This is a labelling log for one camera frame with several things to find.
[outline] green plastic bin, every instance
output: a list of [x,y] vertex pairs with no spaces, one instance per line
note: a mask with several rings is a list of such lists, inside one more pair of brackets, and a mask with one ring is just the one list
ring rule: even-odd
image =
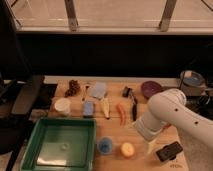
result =
[[32,132],[21,171],[91,171],[96,138],[93,119],[40,119]]

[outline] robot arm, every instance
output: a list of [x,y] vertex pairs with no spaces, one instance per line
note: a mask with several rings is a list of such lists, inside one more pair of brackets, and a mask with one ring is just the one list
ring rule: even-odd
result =
[[213,149],[213,121],[185,107],[186,97],[178,89],[170,89],[152,96],[148,110],[135,122],[137,131],[152,141],[170,123],[181,128]]

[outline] carrot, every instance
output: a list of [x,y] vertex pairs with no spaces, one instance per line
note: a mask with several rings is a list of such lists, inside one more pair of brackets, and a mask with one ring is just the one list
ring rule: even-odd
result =
[[124,110],[124,107],[120,103],[118,103],[116,105],[116,109],[117,109],[118,113],[120,114],[120,118],[121,118],[120,125],[125,125],[126,124],[126,112]]

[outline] white container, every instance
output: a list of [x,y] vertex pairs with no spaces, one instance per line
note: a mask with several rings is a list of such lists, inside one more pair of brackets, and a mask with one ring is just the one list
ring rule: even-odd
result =
[[63,116],[68,116],[71,112],[70,100],[68,98],[60,98],[55,102],[55,110]]

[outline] tabletop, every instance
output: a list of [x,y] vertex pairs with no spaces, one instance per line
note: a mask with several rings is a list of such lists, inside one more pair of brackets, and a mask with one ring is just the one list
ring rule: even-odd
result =
[[[94,156],[94,171],[188,171],[184,152],[177,155],[176,159],[167,162],[160,162],[157,158],[156,151],[162,149],[165,145],[171,144],[180,139],[177,129],[173,126],[165,129],[151,145],[138,134],[132,126],[130,98],[122,97],[125,86],[132,88],[136,98],[138,99],[138,116],[142,115],[147,109],[147,99],[142,95],[140,87],[141,82],[105,82],[107,85],[107,98],[110,104],[110,119],[106,119],[100,107],[100,100],[90,97],[91,88],[97,83],[95,81],[78,81],[80,84],[80,92],[75,96],[67,97],[71,104],[71,111],[67,117],[83,118],[83,96],[85,95],[86,86],[88,91],[85,100],[94,102],[93,117],[97,123],[96,142],[102,137],[109,137],[113,142],[112,152],[108,155],[101,155],[96,149]],[[54,104],[56,100],[65,96],[65,92],[69,89],[69,80],[58,81],[55,96],[52,99],[52,105],[48,113],[49,117],[58,117],[60,114],[55,110]],[[120,114],[116,110],[117,104],[122,104],[126,111],[126,124],[121,125]],[[120,147],[124,142],[130,142],[135,147],[135,154],[131,158],[125,158],[120,151]]]

